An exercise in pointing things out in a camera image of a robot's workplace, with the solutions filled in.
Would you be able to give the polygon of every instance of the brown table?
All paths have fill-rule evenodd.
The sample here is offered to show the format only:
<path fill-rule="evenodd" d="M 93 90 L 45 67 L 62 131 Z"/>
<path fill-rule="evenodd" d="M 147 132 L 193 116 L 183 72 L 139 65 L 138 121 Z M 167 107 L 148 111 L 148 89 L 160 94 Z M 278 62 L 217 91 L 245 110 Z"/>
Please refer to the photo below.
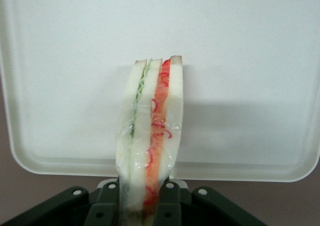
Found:
<path fill-rule="evenodd" d="M 104 177 L 39 175 L 21 168 L 10 151 L 0 91 L 0 224 L 72 187 L 93 191 Z M 320 225 L 320 166 L 291 183 L 186 180 L 189 189 L 210 186 L 262 220 L 275 226 Z"/>

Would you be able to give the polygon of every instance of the white tray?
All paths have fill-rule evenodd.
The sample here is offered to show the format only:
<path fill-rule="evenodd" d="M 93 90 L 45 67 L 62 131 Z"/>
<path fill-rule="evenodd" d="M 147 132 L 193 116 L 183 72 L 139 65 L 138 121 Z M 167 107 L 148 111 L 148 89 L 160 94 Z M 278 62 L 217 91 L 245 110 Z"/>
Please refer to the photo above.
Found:
<path fill-rule="evenodd" d="M 13 156 L 117 175 L 135 60 L 182 55 L 180 179 L 291 182 L 320 153 L 320 0 L 0 0 Z"/>

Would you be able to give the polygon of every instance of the screw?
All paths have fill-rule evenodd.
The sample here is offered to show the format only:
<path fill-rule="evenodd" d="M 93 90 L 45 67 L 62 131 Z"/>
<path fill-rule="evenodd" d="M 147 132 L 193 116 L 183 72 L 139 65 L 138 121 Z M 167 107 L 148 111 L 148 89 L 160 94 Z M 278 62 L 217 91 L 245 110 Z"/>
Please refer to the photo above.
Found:
<path fill-rule="evenodd" d="M 198 190 L 198 194 L 205 196 L 205 195 L 208 194 L 208 192 L 207 192 L 207 190 L 205 190 L 205 189 L 203 189 L 203 188 L 200 188 L 200 189 Z"/>
<path fill-rule="evenodd" d="M 114 189 L 116 186 L 117 186 L 117 185 L 115 185 L 114 183 L 110 183 L 110 184 L 108 185 L 108 188 L 109 188 L 109 189 Z"/>
<path fill-rule="evenodd" d="M 171 182 L 168 182 L 166 185 L 165 185 L 168 189 L 173 189 L 175 187 L 175 185 Z"/>
<path fill-rule="evenodd" d="M 80 190 L 80 189 L 77 189 L 77 190 L 75 190 L 75 191 L 72 192 L 72 194 L 73 194 L 74 196 L 77 196 L 77 195 L 79 195 L 79 194 L 81 194 L 81 193 L 82 193 L 82 190 Z"/>

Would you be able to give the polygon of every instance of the black metal bracket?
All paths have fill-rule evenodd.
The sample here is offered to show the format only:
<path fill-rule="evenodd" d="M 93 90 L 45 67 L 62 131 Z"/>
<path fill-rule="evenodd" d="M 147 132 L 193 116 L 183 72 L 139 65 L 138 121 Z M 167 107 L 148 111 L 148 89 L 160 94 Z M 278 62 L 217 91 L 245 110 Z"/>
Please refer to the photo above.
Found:
<path fill-rule="evenodd" d="M 71 187 L 2 226 L 117 226 L 119 180 L 102 181 L 88 191 Z M 154 226 L 265 226 L 263 222 L 210 187 L 188 190 L 182 180 L 162 185 Z"/>

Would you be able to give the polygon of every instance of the plastic wrap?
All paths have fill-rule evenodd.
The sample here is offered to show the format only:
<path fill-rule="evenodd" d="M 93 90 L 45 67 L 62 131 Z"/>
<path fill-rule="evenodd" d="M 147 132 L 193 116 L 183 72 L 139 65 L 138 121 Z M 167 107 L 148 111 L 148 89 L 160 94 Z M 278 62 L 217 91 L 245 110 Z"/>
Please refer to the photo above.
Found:
<path fill-rule="evenodd" d="M 152 221 L 161 185 L 173 169 L 183 118 L 182 58 L 136 61 L 116 135 L 121 225 Z"/>

